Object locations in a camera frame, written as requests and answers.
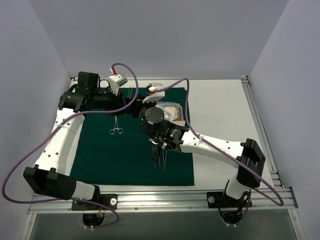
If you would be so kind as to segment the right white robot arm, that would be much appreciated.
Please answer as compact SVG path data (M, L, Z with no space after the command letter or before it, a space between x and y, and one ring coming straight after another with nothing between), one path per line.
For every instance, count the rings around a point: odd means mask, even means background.
M244 192L260 187L265 156L257 142L227 141L195 132L190 126L178 125L167 118L157 102L146 97L125 98L130 104L126 114L140 118L141 131L155 145L155 152L169 150L197 154L221 161L237 170L222 193L223 203L234 206Z

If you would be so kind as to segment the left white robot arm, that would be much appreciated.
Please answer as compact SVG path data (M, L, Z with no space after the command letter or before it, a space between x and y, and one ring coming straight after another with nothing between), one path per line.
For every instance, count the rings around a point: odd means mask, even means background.
M122 111L119 89L127 83L125 75L108 76L107 91L101 89L97 73L79 72L77 81L62 94L52 132L44 142L44 150L33 167L26 167L23 177L34 193L61 200L83 199L90 210L100 206L98 187L78 181L67 172L71 146L88 113Z

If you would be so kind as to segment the green surgical cloth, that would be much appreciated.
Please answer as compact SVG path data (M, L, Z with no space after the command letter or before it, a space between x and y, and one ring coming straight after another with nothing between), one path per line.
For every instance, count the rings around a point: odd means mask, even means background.
M122 134L110 135L115 118L89 114L80 131L70 176L96 185L193 186L191 153L167 152L165 171L156 168L152 144L140 130L141 120L128 115L117 117Z

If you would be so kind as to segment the curved pointed silver tweezers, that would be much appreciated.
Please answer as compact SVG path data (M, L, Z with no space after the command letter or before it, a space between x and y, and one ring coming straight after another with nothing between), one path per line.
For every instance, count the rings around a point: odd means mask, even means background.
M156 152L156 158L157 158L157 162L158 162L159 167L161 167L161 153L162 153L161 149L157 150L157 152Z

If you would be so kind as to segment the silver instrument tray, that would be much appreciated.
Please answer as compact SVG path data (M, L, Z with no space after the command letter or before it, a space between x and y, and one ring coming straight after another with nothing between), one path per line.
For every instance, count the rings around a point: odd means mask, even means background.
M174 102L157 102L156 107L162 109L164 111L165 119L177 124L179 126L185 127L184 116L182 113L182 106L178 103Z

